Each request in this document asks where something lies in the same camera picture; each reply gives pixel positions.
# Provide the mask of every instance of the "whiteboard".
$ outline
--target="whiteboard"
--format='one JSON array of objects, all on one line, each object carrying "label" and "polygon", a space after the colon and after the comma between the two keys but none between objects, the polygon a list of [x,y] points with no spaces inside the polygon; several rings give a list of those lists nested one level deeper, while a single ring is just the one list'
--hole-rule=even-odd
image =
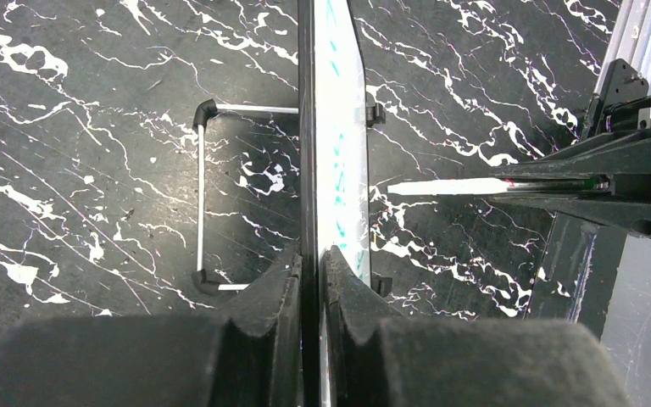
[{"label": "whiteboard", "polygon": [[347,0],[314,0],[318,259],[332,245],[370,286],[363,59]]}]

